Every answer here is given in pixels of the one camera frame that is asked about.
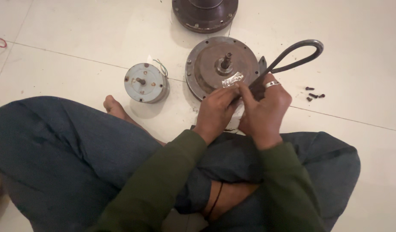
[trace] white tile floor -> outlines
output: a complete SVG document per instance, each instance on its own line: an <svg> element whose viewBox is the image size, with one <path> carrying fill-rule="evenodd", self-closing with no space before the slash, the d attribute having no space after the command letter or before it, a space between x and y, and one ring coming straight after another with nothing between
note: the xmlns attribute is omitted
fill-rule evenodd
<svg viewBox="0 0 396 232"><path fill-rule="evenodd" d="M186 58L217 35L245 42L268 63L294 42L324 43L317 60L276 74L293 96L281 130L325 131L357 148L360 179L334 232L396 232L396 0L242 0L232 26L212 35L184 29L170 0L0 0L0 37L8 41L0 49L0 106L54 95L103 110L112 94L167 142L194 124L199 108L185 83ZM310 52L294 51L283 63ZM151 57L168 68L170 95L141 104L129 98L123 77ZM305 86L326 98L306 101ZM163 227L193 232L201 220L173 212ZM31 228L9 203L1 231Z"/></svg>

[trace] aluminum foil piece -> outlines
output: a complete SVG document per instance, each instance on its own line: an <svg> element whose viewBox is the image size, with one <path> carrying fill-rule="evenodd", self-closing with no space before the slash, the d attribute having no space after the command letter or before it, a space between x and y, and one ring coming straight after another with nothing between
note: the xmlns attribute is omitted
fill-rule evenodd
<svg viewBox="0 0 396 232"><path fill-rule="evenodd" d="M237 81L241 81L244 78L244 75L242 75L240 72L237 72L236 74L234 74L234 76L225 79L222 81L222 87L226 88L226 87L230 87L232 86L235 82Z"/></svg>

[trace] green sleeve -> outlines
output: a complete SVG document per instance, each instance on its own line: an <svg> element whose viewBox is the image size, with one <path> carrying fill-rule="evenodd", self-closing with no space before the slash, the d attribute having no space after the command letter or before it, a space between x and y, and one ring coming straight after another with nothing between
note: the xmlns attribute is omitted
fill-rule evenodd
<svg viewBox="0 0 396 232"><path fill-rule="evenodd" d="M160 231L206 148L200 135L192 130L182 132L135 171L88 231Z"/></svg>
<svg viewBox="0 0 396 232"><path fill-rule="evenodd" d="M261 151L263 209L273 231L325 231L307 170L290 143Z"/></svg>

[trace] dark brown metal base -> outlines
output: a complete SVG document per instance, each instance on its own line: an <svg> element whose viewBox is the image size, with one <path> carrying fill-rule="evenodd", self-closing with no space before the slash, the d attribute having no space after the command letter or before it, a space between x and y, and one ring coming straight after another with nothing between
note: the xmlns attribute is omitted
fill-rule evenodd
<svg viewBox="0 0 396 232"><path fill-rule="evenodd" d="M241 41L212 37L195 46L186 61L185 77L191 92L203 100L237 72L248 85L260 74L257 58Z"/></svg>
<svg viewBox="0 0 396 232"><path fill-rule="evenodd" d="M211 9L199 8L189 0L172 0L172 9L178 21L187 29L210 34L226 28L232 22L238 9L238 0L223 0Z"/></svg>

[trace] curved metal handle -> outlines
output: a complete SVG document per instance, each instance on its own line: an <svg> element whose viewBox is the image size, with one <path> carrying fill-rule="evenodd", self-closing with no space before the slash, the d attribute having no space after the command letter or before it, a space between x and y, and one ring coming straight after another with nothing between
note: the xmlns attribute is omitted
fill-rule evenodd
<svg viewBox="0 0 396 232"><path fill-rule="evenodd" d="M281 67L281 68L273 69L290 52L296 50L299 47L304 47L304 46L314 46L315 48L317 48L317 50L311 56L308 56L308 57L306 57L306 58L304 58L302 60L296 61L296 62L294 62L292 64L286 65L286 66ZM321 55L323 50L324 50L324 45L323 45L323 43L321 43L318 40L303 40L303 41L300 41L298 43L295 43L295 44L291 45L290 47L288 47L285 51L283 51L283 53L281 53L281 55L279 55L277 57L277 59L274 60L274 62L265 71L265 74L267 74L269 72L271 72L271 73L279 73L279 72L282 72L282 71L287 71L288 69L293 69L293 68L298 67L298 66L300 66L302 64L308 63L308 62L314 60L315 58L317 58L319 55Z"/></svg>
<svg viewBox="0 0 396 232"><path fill-rule="evenodd" d="M314 46L315 48L317 48L317 50L312 55L310 55L302 60L296 61L292 64L286 65L281 68L273 69L273 68L275 68L275 66L277 66L277 64L281 60L283 60L283 58L286 55L288 55L290 52L294 51L295 49L297 49L299 47L303 47L303 46ZM324 50L324 45L323 45L323 43L321 43L318 40L303 40L303 41L300 41L300 42L295 43L295 44L291 45L290 47L288 47L285 51L283 51L283 53L281 53L277 57L276 60L274 60L274 62L269 67L267 67L267 69L262 74L259 75L259 77L257 79L255 79L255 81L253 81L250 84L249 88L250 88L252 94L254 95L254 98L259 101L264 97L265 87L263 86L262 83L264 81L264 76L267 75L267 73L269 73L269 72L279 73L282 71L286 71L288 69L293 69L293 68L300 66L302 64L308 63L308 62L314 60L315 58L317 58L319 55L321 55L323 50Z"/></svg>

